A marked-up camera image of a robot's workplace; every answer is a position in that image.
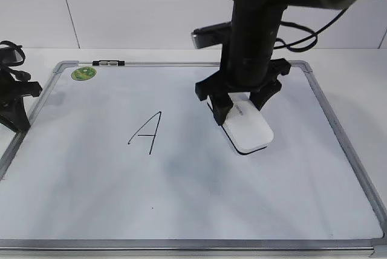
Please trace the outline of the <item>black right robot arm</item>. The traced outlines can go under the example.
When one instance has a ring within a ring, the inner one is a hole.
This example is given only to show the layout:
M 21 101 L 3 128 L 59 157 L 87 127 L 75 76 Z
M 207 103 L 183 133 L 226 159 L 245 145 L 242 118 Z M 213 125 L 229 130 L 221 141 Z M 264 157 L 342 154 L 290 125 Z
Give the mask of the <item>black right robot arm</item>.
M 198 28 L 191 34 L 196 48 L 222 46 L 219 70 L 195 85 L 199 100 L 210 100 L 219 125 L 224 124 L 233 107 L 232 93 L 249 93 L 253 106 L 260 110 L 281 90 L 278 76 L 289 73 L 290 63 L 274 60 L 272 54 L 287 7 L 345 10 L 357 0 L 232 1 L 229 22 Z

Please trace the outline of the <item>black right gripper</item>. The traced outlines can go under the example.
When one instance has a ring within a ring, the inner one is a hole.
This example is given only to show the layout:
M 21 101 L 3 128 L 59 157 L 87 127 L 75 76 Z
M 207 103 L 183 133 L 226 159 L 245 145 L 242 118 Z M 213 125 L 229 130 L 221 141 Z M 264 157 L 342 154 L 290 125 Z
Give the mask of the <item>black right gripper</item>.
M 278 76 L 288 75 L 291 63 L 286 59 L 266 58 L 236 61 L 229 57 L 228 42 L 219 45 L 222 45 L 220 68 L 195 84 L 195 94 L 200 101 L 210 97 L 215 122 L 222 126 L 233 107 L 228 93 L 249 92 L 250 101 L 261 110 L 281 90 Z

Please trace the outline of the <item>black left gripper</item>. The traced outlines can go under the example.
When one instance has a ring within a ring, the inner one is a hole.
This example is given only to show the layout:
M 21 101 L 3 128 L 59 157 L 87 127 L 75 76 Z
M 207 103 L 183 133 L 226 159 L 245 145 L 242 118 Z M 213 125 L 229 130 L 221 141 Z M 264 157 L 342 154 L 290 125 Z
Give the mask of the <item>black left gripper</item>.
M 30 128 L 24 98 L 42 93 L 40 83 L 32 81 L 30 73 L 16 69 L 25 59 L 22 45 L 1 41 L 1 124 L 15 133 L 25 133 Z

